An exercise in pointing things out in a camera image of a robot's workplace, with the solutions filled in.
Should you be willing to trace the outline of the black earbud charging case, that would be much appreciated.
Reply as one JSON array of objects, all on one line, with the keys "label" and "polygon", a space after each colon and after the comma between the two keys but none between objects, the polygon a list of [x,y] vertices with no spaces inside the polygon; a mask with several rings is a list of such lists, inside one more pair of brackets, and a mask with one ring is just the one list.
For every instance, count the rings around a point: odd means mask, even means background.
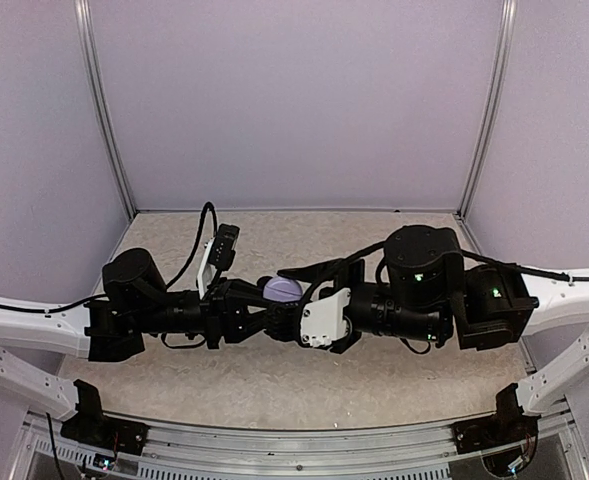
[{"label": "black earbud charging case", "polygon": [[269,276],[261,277],[257,281],[257,286],[261,289],[264,289],[270,280],[271,278]]}]

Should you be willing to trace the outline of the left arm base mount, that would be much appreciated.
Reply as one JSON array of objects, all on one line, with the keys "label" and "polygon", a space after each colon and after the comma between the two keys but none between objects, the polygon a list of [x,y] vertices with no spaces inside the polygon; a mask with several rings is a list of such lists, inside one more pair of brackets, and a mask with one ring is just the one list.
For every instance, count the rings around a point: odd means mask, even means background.
[{"label": "left arm base mount", "polygon": [[150,427],[142,422],[108,416],[104,413],[98,389],[80,379],[73,382],[78,400],[74,415],[61,425],[64,438],[79,443],[140,456]]}]

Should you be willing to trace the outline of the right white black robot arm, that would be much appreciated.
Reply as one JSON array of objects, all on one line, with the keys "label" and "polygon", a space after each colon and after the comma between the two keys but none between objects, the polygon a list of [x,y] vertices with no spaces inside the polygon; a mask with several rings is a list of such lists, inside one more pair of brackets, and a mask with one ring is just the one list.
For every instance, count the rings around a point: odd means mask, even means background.
[{"label": "right white black robot arm", "polygon": [[[573,323],[582,334],[539,372],[497,394],[485,426],[497,444],[589,377],[589,270],[549,271],[472,256],[449,228],[404,226],[373,245],[382,255],[375,281],[362,278],[363,252],[280,276],[303,282],[295,337],[329,348],[359,332],[425,341],[456,339],[461,349],[490,350],[525,334]],[[474,266],[465,261],[473,258]]]}]

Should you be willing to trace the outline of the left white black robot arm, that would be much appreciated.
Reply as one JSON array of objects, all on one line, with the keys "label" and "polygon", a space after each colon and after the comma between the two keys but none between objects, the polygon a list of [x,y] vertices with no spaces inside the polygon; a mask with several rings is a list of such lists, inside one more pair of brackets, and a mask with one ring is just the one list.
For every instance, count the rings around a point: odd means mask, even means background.
[{"label": "left white black robot arm", "polygon": [[131,249],[103,268],[106,292],[69,305],[0,298],[0,390],[57,420],[72,418],[95,445],[114,434],[95,387],[50,374],[10,353],[28,348],[95,363],[118,363],[145,349],[144,338],[183,335],[215,349],[266,327],[273,308],[262,290],[214,275],[194,290],[171,291],[148,251]]}]

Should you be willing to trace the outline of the purple round charging case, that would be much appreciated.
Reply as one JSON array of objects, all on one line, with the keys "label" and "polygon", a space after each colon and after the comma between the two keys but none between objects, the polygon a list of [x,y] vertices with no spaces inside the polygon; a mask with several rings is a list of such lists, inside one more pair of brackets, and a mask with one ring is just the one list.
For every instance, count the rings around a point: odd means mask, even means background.
[{"label": "purple round charging case", "polygon": [[296,280],[281,276],[270,278],[263,287],[263,298],[273,302],[298,302],[302,296],[303,289]]}]

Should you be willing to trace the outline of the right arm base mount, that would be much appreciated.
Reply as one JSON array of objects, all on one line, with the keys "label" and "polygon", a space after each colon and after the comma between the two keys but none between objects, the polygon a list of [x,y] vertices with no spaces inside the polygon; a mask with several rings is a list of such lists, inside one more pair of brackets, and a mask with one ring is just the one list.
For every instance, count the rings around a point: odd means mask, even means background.
[{"label": "right arm base mount", "polygon": [[518,403],[517,386],[512,383],[497,393],[494,413],[451,425],[458,454],[504,446],[538,434],[540,416],[524,413]]}]

